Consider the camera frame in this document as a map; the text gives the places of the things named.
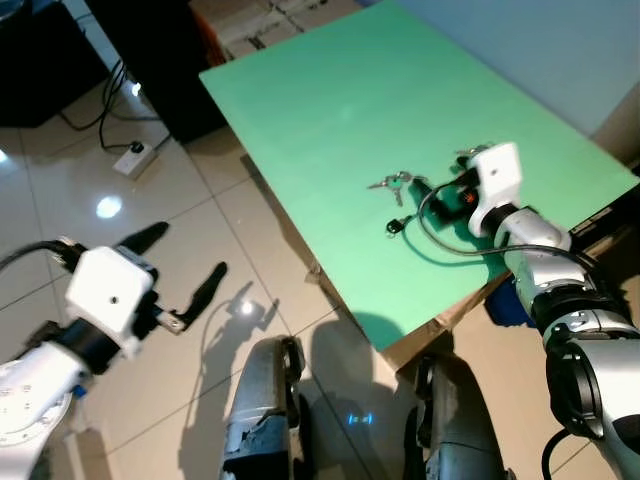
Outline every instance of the green table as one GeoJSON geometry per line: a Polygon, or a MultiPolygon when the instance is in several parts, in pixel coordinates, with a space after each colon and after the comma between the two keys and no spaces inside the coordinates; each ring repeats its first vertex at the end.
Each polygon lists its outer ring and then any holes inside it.
{"type": "MultiPolygon", "coordinates": [[[[454,152],[517,143],[522,200],[571,228],[636,184],[605,152],[393,1],[202,75],[328,278],[382,350],[483,286],[366,186],[398,170],[452,178],[454,152]]],[[[459,246],[453,228],[442,237],[459,246]]]]}

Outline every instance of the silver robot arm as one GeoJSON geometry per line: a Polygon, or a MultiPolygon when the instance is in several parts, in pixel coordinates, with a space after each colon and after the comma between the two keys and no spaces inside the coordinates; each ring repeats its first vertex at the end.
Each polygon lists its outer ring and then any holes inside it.
{"type": "MultiPolygon", "coordinates": [[[[496,247],[535,244],[568,251],[569,234],[520,207],[515,144],[479,151],[479,203],[469,221],[496,247]]],[[[504,253],[516,291],[542,334],[551,409],[572,434],[590,438],[621,479],[640,478],[640,331],[626,304],[580,262],[536,250],[504,253]]]]}
{"type": "Polygon", "coordinates": [[[113,248],[87,250],[58,242],[57,259],[73,272],[65,296],[72,321],[66,328],[47,325],[19,358],[0,366],[1,479],[30,477],[73,395],[84,394],[93,375],[104,373],[118,357],[134,359],[158,325],[174,334],[186,330],[210,303],[225,263],[194,293],[184,313],[156,305],[158,272],[131,249],[148,248],[147,237],[155,241],[167,227],[155,224],[113,248]]]}

